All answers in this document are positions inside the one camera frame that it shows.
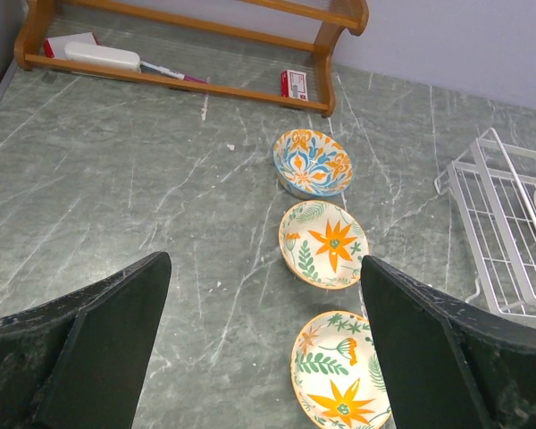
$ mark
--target red box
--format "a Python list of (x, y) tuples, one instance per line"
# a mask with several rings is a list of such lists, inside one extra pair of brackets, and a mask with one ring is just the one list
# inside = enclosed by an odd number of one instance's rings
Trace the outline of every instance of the red box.
[(303, 71), (285, 70), (281, 74), (282, 95), (307, 101), (307, 80)]

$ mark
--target marble surface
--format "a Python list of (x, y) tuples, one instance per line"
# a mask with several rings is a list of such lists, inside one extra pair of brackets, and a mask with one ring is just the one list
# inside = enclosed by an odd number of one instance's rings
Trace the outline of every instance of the marble surface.
[(171, 287), (134, 427), (313, 427), (291, 388), (292, 344), (315, 315), (364, 308), (357, 286), (319, 290), (285, 266), (277, 230), (297, 200), (277, 182), (274, 141), (298, 127), (339, 141), (355, 177), (332, 201), (373, 254), (460, 299), (473, 262), (433, 179), (490, 126), (536, 149), (536, 112), (347, 68), (333, 82), (338, 106), (324, 119), (17, 71), (0, 105), (0, 316), (167, 251)]

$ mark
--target green leaf pattern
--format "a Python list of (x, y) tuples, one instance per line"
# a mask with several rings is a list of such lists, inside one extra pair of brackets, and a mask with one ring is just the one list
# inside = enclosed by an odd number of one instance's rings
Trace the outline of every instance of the green leaf pattern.
[(313, 203), (310, 205), (303, 213), (297, 216), (297, 221), (299, 223), (308, 223), (315, 221), (318, 217), (323, 215), (325, 211), (324, 203)]
[(302, 213), (303, 211), (304, 211), (304, 208), (302, 206), (294, 207), (292, 209), (292, 213), (289, 214), (287, 226), (289, 226), (292, 223), (292, 221), (297, 218), (297, 215)]
[(366, 324), (365, 322), (359, 323), (352, 315), (349, 318), (344, 319), (344, 316), (341, 313), (336, 313), (330, 317), (327, 322), (328, 326), (336, 326), (338, 328), (338, 332), (349, 331), (351, 333), (356, 333), (361, 332), (361, 329), (364, 331), (369, 331), (370, 329), (369, 324)]
[(306, 411), (310, 411), (312, 409), (312, 406), (304, 397), (302, 397), (302, 407), (304, 407)]
[(353, 256), (353, 254), (356, 252), (361, 252), (361, 243), (359, 241), (355, 241), (353, 246), (351, 246), (351, 255)]
[(314, 258), (312, 257), (312, 252), (307, 245), (307, 240), (304, 240), (302, 247), (300, 248), (300, 253), (298, 256), (297, 266), (302, 270), (302, 274), (316, 282), (320, 281), (318, 278), (318, 273), (315, 271)]
[(369, 368), (369, 376), (372, 379), (373, 385), (378, 390), (385, 391), (385, 382), (383, 381), (383, 374), (381, 373), (381, 367), (376, 353), (369, 358), (367, 367)]
[(325, 357), (323, 353), (308, 353), (304, 356), (302, 352), (296, 354), (297, 369), (302, 373), (322, 373), (322, 374), (335, 374), (335, 375), (349, 375), (349, 371), (343, 367), (337, 359), (331, 357)]
[(351, 231), (357, 236), (362, 237), (365, 235), (364, 230), (357, 224), (357, 222), (351, 223)]

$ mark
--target bowl rim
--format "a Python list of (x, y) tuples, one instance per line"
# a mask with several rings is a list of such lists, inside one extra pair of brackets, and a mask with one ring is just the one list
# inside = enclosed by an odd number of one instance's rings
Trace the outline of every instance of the bowl rim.
[[(367, 324), (371, 326), (368, 318), (363, 317), (362, 315), (351, 313), (350, 311), (346, 311), (346, 310), (332, 310), (332, 311), (326, 311), (324, 313), (320, 313), (319, 315), (312, 317), (312, 319), (310, 319), (310, 321), (304, 325), (304, 327), (300, 330), (300, 332), (297, 333), (296, 339), (294, 340), (294, 344), (292, 345), (292, 352), (290, 354), (290, 360), (289, 360), (289, 372), (290, 372), (290, 379), (292, 381), (292, 388), (294, 389), (294, 393), (296, 394), (296, 400), (297, 400), (297, 403), (300, 404), (300, 407), (301, 407), (301, 402), (300, 402), (299, 388), (297, 387), (296, 381), (294, 380), (294, 374), (296, 373), (296, 371), (293, 369), (294, 368), (294, 352), (296, 351), (297, 340), (299, 339), (300, 335), (302, 335), (302, 333), (304, 333), (307, 330), (307, 328), (309, 328), (317, 319), (323, 318), (325, 315), (331, 315), (331, 314), (335, 315), (337, 313), (340, 313), (342, 315), (354, 315), (355, 317), (361, 317), (361, 320), (367, 322)], [(387, 421), (393, 414), (393, 409), (391, 408), (390, 405), (391, 404), (389, 404), (389, 413), (385, 416), (385, 419), (383, 421), (381, 421), (378, 425), (375, 426), (374, 429), (381, 429), (383, 426), (385, 426), (385, 424), (387, 423)], [(304, 411), (304, 413), (310, 418), (310, 420), (312, 420), (312, 422), (315, 423), (316, 426), (320, 427), (321, 429), (326, 429), (325, 426), (322, 426), (322, 424), (318, 423), (311, 415), (309, 415), (307, 411), (304, 409), (304, 407), (301, 407), (301, 408)]]
[[(276, 145), (278, 144), (278, 142), (280, 141), (280, 139), (282, 137), (284, 137), (284, 134), (288, 133), (288, 132), (293, 132), (293, 131), (302, 131), (302, 130), (306, 130), (306, 131), (311, 131), (311, 132), (314, 132), (314, 130), (310, 130), (309, 128), (295, 128), (293, 130), (288, 130), (284, 133), (282, 133), (281, 136), (279, 136), (276, 141), (274, 142), (274, 144), (272, 145), (272, 160), (274, 161), (274, 166), (276, 167), (276, 170), (278, 171), (278, 174), (286, 181), (286, 183), (288, 183), (289, 186), (291, 186), (292, 188), (294, 189), (297, 189), (299, 190), (300, 192), (304, 192), (306, 193), (307, 195), (311, 195), (313, 197), (317, 197), (317, 198), (324, 198), (324, 197), (334, 197), (338, 194), (340, 194), (341, 192), (345, 192), (346, 190), (348, 190), (348, 188), (351, 186), (351, 181), (353, 179), (353, 176), (349, 178), (348, 180), (348, 184), (346, 185), (346, 187), (342, 190), (339, 190), (339, 191), (335, 191), (335, 192), (322, 192), (320, 194), (316, 194), (314, 192), (310, 192), (309, 190), (305, 190), (305, 189), (302, 189), (302, 188), (299, 188), (299, 186), (297, 186), (296, 184), (292, 183), (291, 181), (289, 181), (286, 176), (282, 173), (282, 170), (280, 168), (280, 166), (276, 163)], [(346, 154), (346, 156), (348, 157), (348, 160), (349, 160), (349, 165), (351, 166), (351, 169), (353, 171), (353, 164), (351, 162), (351, 156), (349, 156), (349, 153), (347, 152), (347, 150), (343, 147), (343, 145), (341, 143), (339, 143), (335, 138), (333, 137), (330, 137), (328, 136), (327, 134), (324, 134), (322, 132), (322, 135), (324, 135), (325, 137), (333, 140), (334, 143), (338, 144), (340, 147), (341, 147), (341, 150), (343, 150), (343, 152)]]
[(288, 269), (294, 274), (296, 275), (296, 277), (298, 277), (300, 280), (302, 280), (303, 282), (306, 282), (306, 283), (309, 283), (311, 284), (312, 286), (315, 286), (316, 288), (320, 288), (320, 289), (324, 289), (324, 290), (342, 290), (342, 289), (345, 289), (345, 288), (349, 288), (351, 286), (353, 286), (354, 284), (356, 284), (357, 282), (359, 282), (359, 280), (361, 279), (361, 272), (359, 273), (359, 275), (357, 276), (357, 278), (353, 279), (352, 282), (350, 283), (347, 283), (347, 284), (342, 284), (340, 286), (336, 286), (336, 287), (331, 287), (331, 286), (324, 286), (322, 284), (319, 284), (317, 282), (314, 282), (312, 281), (311, 279), (308, 279), (306, 278), (301, 272), (299, 272), (296, 267), (291, 264), (289, 258), (288, 258), (288, 255), (286, 254), (286, 252), (284, 251), (284, 243), (282, 243), (282, 229), (284, 228), (284, 221), (288, 218), (290, 212), (296, 207), (296, 206), (300, 206), (300, 205), (303, 205), (303, 204), (307, 204), (307, 203), (324, 203), (324, 204), (327, 204), (327, 205), (330, 205), (330, 206), (335, 206), (337, 207), (339, 210), (341, 210), (343, 213), (345, 213), (346, 215), (348, 215), (349, 217), (351, 217), (351, 219), (353, 219), (353, 222), (357, 223), (357, 226), (359, 226), (359, 228), (361, 229), (361, 231), (364, 232), (364, 237), (365, 237), (365, 241), (367, 241), (367, 254), (368, 255), (371, 255), (372, 253), (372, 248), (371, 248), (371, 245), (369, 244), (369, 240), (367, 239), (367, 233), (365, 232), (365, 229), (359, 224), (359, 222), (356, 220), (356, 218), (354, 216), (352, 216), (351, 214), (348, 213), (347, 210), (344, 210), (343, 208), (341, 208), (340, 206), (338, 206), (337, 204), (333, 204), (329, 201), (322, 201), (322, 200), (319, 200), (319, 199), (306, 199), (304, 201), (300, 201), (298, 203), (296, 203), (294, 206), (290, 207), (286, 213), (284, 214), (284, 216), (282, 216), (281, 220), (280, 220), (280, 227), (278, 228), (278, 244), (280, 245), (280, 252), (282, 253), (282, 256), (284, 257), (284, 262), (286, 262), (286, 265), (288, 266)]

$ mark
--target white container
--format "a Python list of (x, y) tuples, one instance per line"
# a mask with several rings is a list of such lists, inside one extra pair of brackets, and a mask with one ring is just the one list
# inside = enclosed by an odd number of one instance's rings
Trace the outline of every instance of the white container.
[(131, 51), (81, 42), (69, 42), (63, 51), (68, 60), (133, 72), (141, 71), (141, 58)]

